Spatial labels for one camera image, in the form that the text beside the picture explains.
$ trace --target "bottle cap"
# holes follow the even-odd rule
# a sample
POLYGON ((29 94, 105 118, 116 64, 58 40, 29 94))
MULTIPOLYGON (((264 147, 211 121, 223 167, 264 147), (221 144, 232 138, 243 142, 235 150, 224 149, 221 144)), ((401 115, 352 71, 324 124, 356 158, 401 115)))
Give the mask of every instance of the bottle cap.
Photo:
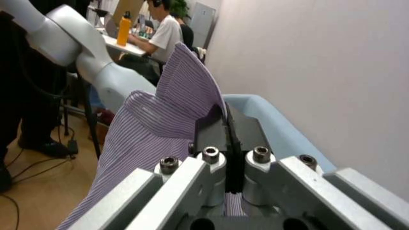
POLYGON ((126 11, 125 14, 124 14, 124 18, 131 19, 131 12, 130 12, 130 11, 126 11))

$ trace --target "desk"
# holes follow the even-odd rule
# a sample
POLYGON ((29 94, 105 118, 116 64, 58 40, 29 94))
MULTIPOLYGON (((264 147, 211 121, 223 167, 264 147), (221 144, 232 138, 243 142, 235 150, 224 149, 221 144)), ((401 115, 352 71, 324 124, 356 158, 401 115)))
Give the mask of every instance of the desk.
POLYGON ((128 54, 136 55, 138 57, 141 57, 144 54, 146 54, 145 51, 143 51, 142 49, 140 49, 139 47, 135 45, 127 43, 126 46, 120 46, 116 43, 115 38, 112 38, 107 35, 102 35, 102 37, 104 38, 106 45, 114 49, 120 50, 122 52, 126 52, 128 54))

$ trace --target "cable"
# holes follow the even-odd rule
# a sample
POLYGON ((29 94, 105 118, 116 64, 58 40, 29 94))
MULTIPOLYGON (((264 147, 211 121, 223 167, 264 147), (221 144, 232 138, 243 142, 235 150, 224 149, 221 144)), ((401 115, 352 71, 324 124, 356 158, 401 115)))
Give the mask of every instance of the cable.
POLYGON ((28 179, 33 178, 33 177, 35 177, 35 176, 38 176, 38 175, 40 175, 40 174, 42 174, 42 173, 45 173, 45 172, 47 172, 47 171, 50 171, 51 169, 56 168, 56 167, 60 166, 61 164, 64 164, 65 162, 68 162, 68 161, 71 161, 71 159, 68 159, 68 160, 65 160, 65 161, 63 161, 63 162, 60 162, 60 163, 54 165, 53 167, 48 168, 48 169, 46 169, 46 170, 43 170, 43 171, 41 171, 41 172, 38 172, 38 173, 36 173, 36 174, 34 174, 34 175, 24 177, 24 178, 22 178, 22 179, 20 179, 20 180, 18 180, 18 181, 15 181, 14 184, 20 183, 20 182, 22 182, 22 181, 28 180, 28 179))
POLYGON ((68 129, 72 132, 71 140, 73 140, 74 137, 75 137, 75 130, 74 130, 73 128, 69 127, 69 126, 68 126, 68 129))
POLYGON ((20 209, 19 209, 19 205, 17 204, 17 202, 16 202, 13 198, 9 197, 8 195, 0 194, 0 196, 6 198, 6 199, 8 199, 8 200, 10 200, 10 201, 14 204, 14 206, 16 207, 17 222, 16 222, 16 228, 15 228, 15 229, 18 230, 18 228, 19 228, 19 223, 20 223, 20 209))
POLYGON ((16 158, 14 158, 9 164, 6 165, 6 168, 8 168, 10 165, 12 165, 19 157, 20 155, 23 153, 24 149, 21 149, 19 155, 17 155, 16 158))
POLYGON ((41 164, 41 163, 44 163, 44 162, 47 162, 47 161, 55 161, 55 160, 61 160, 61 159, 51 158, 51 159, 46 159, 46 160, 42 160, 42 161, 37 161, 37 162, 31 164, 30 166, 28 166, 27 168, 23 169, 21 172, 19 172, 17 175, 13 176, 12 178, 15 179, 16 177, 20 176, 21 174, 23 174, 24 172, 26 172, 27 170, 29 170, 30 168, 32 168, 32 167, 34 167, 34 166, 36 166, 38 164, 41 164))
POLYGON ((39 92, 40 94, 42 94, 42 95, 44 95, 44 96, 46 96, 46 97, 50 97, 50 98, 52 98, 53 100, 55 100, 55 99, 64 99, 64 98, 70 99, 70 98, 71 98, 70 96, 65 96, 65 95, 62 95, 62 94, 49 93, 49 92, 47 92, 47 91, 41 89, 40 87, 38 87, 38 86, 33 82, 33 80, 31 80, 31 78, 28 76, 27 69, 25 68, 26 66, 25 66, 24 60, 23 60, 22 55, 21 55, 20 46, 19 46, 19 44, 18 44, 19 39, 18 39, 18 37, 17 37, 17 31, 16 31, 16 29, 13 31, 13 37, 14 37, 14 45, 16 46, 17 56, 18 56, 18 59, 19 59, 20 69, 21 69, 21 71, 22 71, 22 73, 23 73, 23 76, 24 76, 24 77, 26 78, 26 80, 28 81, 28 83, 29 83, 37 92, 39 92))
POLYGON ((58 141, 61 143, 60 126, 58 126, 58 141))

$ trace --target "wooden floor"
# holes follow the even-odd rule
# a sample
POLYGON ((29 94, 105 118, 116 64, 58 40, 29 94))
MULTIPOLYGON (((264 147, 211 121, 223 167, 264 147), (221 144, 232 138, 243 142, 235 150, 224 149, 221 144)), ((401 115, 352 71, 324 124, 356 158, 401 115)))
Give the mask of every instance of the wooden floor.
MULTIPOLYGON (((44 174, 13 185, 5 195, 13 198, 20 208, 19 230, 50 230, 57 227, 85 197, 94 179, 97 159, 92 142, 88 140, 88 126, 85 120, 70 116, 69 126, 75 130, 79 146, 77 158, 66 162, 44 174)), ((52 138, 58 140, 57 129, 52 138)), ((63 135, 66 144, 69 137, 63 135)), ((15 140, 9 146, 6 164, 14 159, 21 149, 15 140)), ((11 175, 16 175, 34 162, 48 159, 38 152, 24 150, 18 160, 9 167, 11 175)), ((64 160, 49 161, 39 164, 16 179, 21 179, 48 169, 64 160)), ((12 202, 0 196, 0 229, 15 229, 16 210, 12 202)))

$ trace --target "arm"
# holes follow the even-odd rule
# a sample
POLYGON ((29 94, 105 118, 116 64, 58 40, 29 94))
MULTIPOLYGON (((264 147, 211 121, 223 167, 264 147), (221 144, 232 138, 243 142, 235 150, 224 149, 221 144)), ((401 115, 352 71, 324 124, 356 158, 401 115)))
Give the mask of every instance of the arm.
POLYGON ((144 50, 145 52, 149 53, 149 54, 153 54, 158 47, 154 44, 149 43, 148 41, 139 39, 137 36, 130 34, 128 36, 128 41, 129 43, 132 43, 136 46, 138 46, 139 48, 141 48, 142 50, 144 50))
POLYGON ((54 63, 67 66, 76 61, 78 72, 98 91, 102 102, 116 112, 134 90, 155 93, 156 88, 135 71, 112 62, 101 34, 69 6, 62 5, 46 16, 29 0, 0 0, 0 12, 27 31, 30 46, 54 63))

